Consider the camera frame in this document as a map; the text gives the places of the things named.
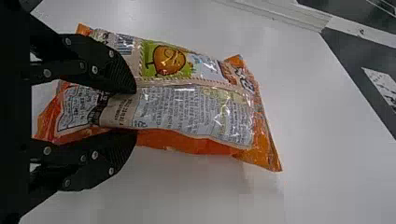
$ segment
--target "crinkled plastic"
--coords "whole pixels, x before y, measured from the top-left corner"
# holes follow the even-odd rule
[[[138,146],[230,155],[281,171],[258,83],[241,56],[218,61],[82,24],[78,34],[121,53],[136,80],[137,94],[60,81],[57,95],[38,117],[35,138],[61,145],[111,128],[134,129]]]

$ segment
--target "orange snack bag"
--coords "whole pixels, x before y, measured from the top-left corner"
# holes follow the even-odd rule
[[[61,145],[111,128],[134,129],[137,146],[230,155],[281,171],[259,85],[241,56],[217,61],[82,24],[78,34],[121,53],[136,80],[137,94],[60,81],[57,95],[39,115],[35,138]]]

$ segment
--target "white table surface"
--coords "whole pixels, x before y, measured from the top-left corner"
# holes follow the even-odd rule
[[[137,147],[115,177],[58,193],[22,223],[396,220],[396,141],[319,34],[209,0],[44,0],[34,14],[60,33],[83,22],[219,59],[242,54],[261,83],[284,172]],[[55,88],[33,89],[34,123]]]

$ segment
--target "white label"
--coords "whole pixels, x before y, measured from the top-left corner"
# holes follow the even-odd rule
[[[376,89],[381,93],[385,101],[393,109],[393,112],[396,113],[396,82],[388,74],[376,72],[367,68],[362,69],[373,82]]]
[[[89,124],[88,115],[96,107],[99,93],[89,87],[72,86],[64,92],[63,113],[58,132]]]

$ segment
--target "snack bag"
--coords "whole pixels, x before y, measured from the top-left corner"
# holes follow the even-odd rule
[[[77,33],[120,52],[137,93],[110,93],[60,81],[57,95],[38,118],[35,138],[61,145],[111,128],[134,129],[137,146],[230,155],[281,171],[258,83],[241,56],[218,61],[82,24]]]

